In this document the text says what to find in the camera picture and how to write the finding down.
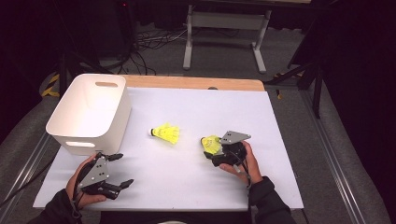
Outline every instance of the table leg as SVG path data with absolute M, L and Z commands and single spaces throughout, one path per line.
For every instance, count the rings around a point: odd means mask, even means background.
M 187 43 L 186 51 L 184 52 L 183 69 L 189 70 L 191 67 L 191 55 L 192 55 L 192 5 L 189 5 L 189 13 L 187 15 Z
M 265 73 L 266 68 L 264 65 L 264 61 L 262 59 L 262 53 L 260 52 L 260 47 L 262 46 L 262 40 L 265 35 L 265 31 L 267 30 L 268 22 L 271 17 L 271 10 L 265 11 L 265 16 L 262 18 L 262 25 L 260 26 L 259 36 L 256 42 L 251 43 L 253 48 L 254 57 L 256 58 L 257 66 L 259 67 L 260 73 Z

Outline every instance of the yellow shuttlecock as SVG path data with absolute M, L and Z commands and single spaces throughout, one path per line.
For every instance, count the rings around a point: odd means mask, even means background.
M 177 126 L 171 126 L 168 122 L 166 122 L 160 127 L 151 129 L 149 134 L 175 144 L 178 140 L 179 128 Z
M 201 143 L 204 147 L 204 151 L 212 155 L 218 153 L 218 151 L 221 149 L 220 138 L 215 135 L 202 138 Z

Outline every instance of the metal stand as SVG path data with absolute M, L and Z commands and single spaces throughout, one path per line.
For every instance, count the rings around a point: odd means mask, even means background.
M 260 48 L 262 40 L 267 30 L 268 21 L 270 20 L 271 10 L 265 11 L 264 15 L 243 15 L 228 13 L 209 13 L 194 12 L 192 5 L 189 5 L 187 16 L 187 43 L 184 53 L 183 69 L 189 70 L 191 67 L 192 55 L 192 27 L 212 27 L 212 28 L 228 28 L 228 29 L 244 29 L 258 30 L 259 35 L 256 42 L 251 44 L 256 63 L 260 73 L 265 73 L 265 65 L 262 59 Z
M 315 89 L 314 89 L 314 99 L 312 100 L 312 109 L 314 110 L 315 116 L 317 119 L 320 119 L 319 115 L 319 102 L 320 102 L 320 94 L 321 94 L 321 85 L 323 81 L 322 72 L 320 69 L 320 61 L 314 61 L 312 63 L 307 63 L 305 65 L 301 65 L 297 68 L 290 70 L 289 72 L 283 74 L 280 77 L 275 77 L 270 81 L 264 81 L 264 85 L 275 85 L 281 81 L 284 81 L 290 77 L 296 76 L 297 74 L 304 72 L 303 76 L 297 83 L 297 87 L 299 90 L 308 90 L 309 86 L 315 80 Z

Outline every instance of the white table surface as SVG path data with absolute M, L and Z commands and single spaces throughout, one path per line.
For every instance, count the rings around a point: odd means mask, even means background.
M 248 133 L 262 175 L 292 209 L 303 208 L 300 191 L 265 91 L 128 88 L 132 111 L 120 146 L 124 156 L 108 163 L 107 183 L 134 179 L 116 200 L 87 206 L 118 211 L 245 211 L 246 186 L 205 158 L 200 139 L 227 131 Z M 180 128 L 175 145 L 148 135 L 169 122 Z M 60 148 L 38 192 L 43 208 L 87 157 Z

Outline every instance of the black jacket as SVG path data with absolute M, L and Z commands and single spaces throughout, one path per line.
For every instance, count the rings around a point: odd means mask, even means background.
M 280 199 L 273 182 L 266 176 L 263 181 L 251 186 L 248 201 L 259 210 L 256 215 L 257 224 L 295 223 L 289 207 Z M 62 189 L 46 205 L 46 209 L 28 224 L 76 224 L 78 221 L 72 216 L 72 212 L 73 207 L 67 193 Z

